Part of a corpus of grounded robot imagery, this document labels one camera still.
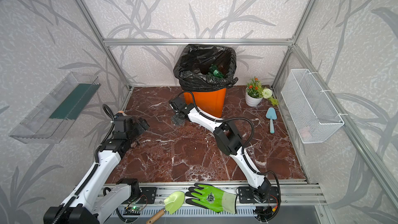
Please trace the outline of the small green soda bottle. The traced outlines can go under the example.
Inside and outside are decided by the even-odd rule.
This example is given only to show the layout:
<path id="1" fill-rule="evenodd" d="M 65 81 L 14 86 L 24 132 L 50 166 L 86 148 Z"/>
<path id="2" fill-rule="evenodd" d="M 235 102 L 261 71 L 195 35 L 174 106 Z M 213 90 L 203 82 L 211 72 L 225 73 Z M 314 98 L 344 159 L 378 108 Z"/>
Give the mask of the small green soda bottle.
<path id="1" fill-rule="evenodd" d="M 216 78 L 224 78 L 224 74 L 218 70 L 218 66 L 215 64 L 210 65 L 208 74 Z"/>

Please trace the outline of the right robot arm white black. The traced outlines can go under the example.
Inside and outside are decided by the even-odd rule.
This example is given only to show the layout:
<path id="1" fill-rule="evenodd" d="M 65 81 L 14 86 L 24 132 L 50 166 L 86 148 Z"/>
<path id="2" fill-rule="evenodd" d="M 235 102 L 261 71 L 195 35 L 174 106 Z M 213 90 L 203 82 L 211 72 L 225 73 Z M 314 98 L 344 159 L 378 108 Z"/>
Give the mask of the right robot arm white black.
<path id="1" fill-rule="evenodd" d="M 231 157 L 245 175 L 254 198 L 258 202 L 265 202 L 272 187 L 271 183 L 267 178 L 267 174 L 258 170 L 246 151 L 246 146 L 254 135 L 253 123 L 243 117 L 217 118 L 204 112 L 194 103 L 186 103 L 181 97 L 169 100 L 169 104 L 175 113 L 172 119 L 176 124 L 189 120 L 213 133 L 221 152 Z M 235 120 L 243 120 L 250 124 L 251 134 L 246 143 L 243 143 L 243 137 L 234 123 Z"/>

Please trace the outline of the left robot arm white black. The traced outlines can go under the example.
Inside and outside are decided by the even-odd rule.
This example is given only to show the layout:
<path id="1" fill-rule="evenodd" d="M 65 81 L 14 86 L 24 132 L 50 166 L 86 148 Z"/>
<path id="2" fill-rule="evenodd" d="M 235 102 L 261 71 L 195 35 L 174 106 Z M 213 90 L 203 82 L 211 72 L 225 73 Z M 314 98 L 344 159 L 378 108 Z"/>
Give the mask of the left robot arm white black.
<path id="1" fill-rule="evenodd" d="M 90 170 L 60 206 L 47 210 L 44 223 L 103 224 L 122 203 L 140 199 L 142 191 L 135 178 L 121 179 L 100 200 L 97 196 L 132 142 L 148 129 L 145 119 L 117 113 L 112 136 L 97 148 Z"/>

